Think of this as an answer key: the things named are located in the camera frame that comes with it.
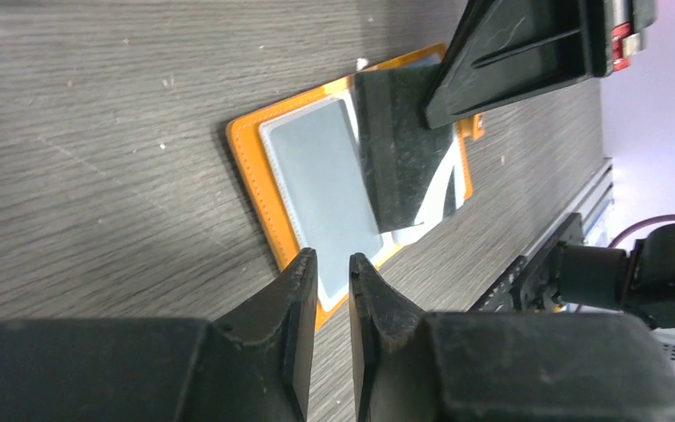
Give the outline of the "orange leather card holder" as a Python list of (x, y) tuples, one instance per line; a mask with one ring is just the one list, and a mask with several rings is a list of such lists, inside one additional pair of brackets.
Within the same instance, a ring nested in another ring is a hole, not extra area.
[[(419, 63), (421, 59), (430, 59), (433, 56), (442, 59), (445, 52), (446, 45), (437, 43), (385, 62), (368, 65), (362, 70), (393, 69), (402, 65)], [(298, 245), (293, 224), (287, 222), (287, 209), (280, 194), (276, 193), (278, 188), (275, 175), (271, 165), (266, 163), (265, 145), (260, 140), (259, 132), (256, 135), (256, 129), (259, 129), (260, 124), (265, 123), (266, 118), (281, 117), (287, 112), (294, 112), (297, 108), (310, 105), (317, 100), (332, 97), (333, 94), (347, 93), (348, 89), (352, 88), (353, 77), (358, 71), (355, 70), (351, 74), (245, 114), (227, 125), (229, 148), (280, 270), (284, 269), (295, 257), (301, 246)], [(460, 120), (455, 125), (454, 135), (458, 139), (456, 142), (460, 149), (465, 188), (471, 189), (473, 193), (471, 172), (468, 169), (467, 147), (463, 139), (471, 138), (476, 141), (485, 134), (483, 114), (478, 113), (474, 117)], [(465, 193), (464, 199), (469, 199), (472, 193)], [(335, 315), (337, 309), (340, 309), (346, 302), (347, 293), (340, 296), (330, 309), (326, 309), (319, 302), (316, 305), (315, 329), (319, 331)]]

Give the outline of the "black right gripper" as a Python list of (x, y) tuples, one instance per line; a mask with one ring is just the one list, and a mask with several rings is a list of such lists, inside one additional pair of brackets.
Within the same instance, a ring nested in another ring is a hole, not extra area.
[(424, 104), (429, 127), (626, 69), (655, 0), (470, 1)]

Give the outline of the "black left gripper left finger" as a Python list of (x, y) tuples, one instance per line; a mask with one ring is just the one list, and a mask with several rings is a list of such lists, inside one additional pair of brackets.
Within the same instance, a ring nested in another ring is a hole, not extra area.
[(303, 421), (317, 256), (214, 321), (0, 321), (0, 421)]

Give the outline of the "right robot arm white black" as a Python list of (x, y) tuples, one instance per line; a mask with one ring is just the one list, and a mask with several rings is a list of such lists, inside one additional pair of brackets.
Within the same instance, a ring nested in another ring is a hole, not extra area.
[[(471, 1), (423, 106), (437, 128), (627, 68), (653, 1)], [(675, 217), (632, 251), (550, 240), (512, 283), (516, 310), (563, 302), (675, 328)]]

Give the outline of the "dark credit card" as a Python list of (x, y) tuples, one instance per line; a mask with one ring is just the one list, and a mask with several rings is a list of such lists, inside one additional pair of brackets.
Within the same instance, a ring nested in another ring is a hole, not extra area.
[(348, 291), (349, 257), (385, 249), (360, 169), (348, 95), (269, 120), (258, 131), (300, 248), (316, 250), (318, 298), (333, 309)]

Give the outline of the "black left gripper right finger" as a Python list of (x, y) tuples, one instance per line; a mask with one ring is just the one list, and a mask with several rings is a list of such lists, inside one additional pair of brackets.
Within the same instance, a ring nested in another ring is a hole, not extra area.
[(359, 421), (675, 421), (675, 370), (634, 316), (425, 311), (349, 267)]

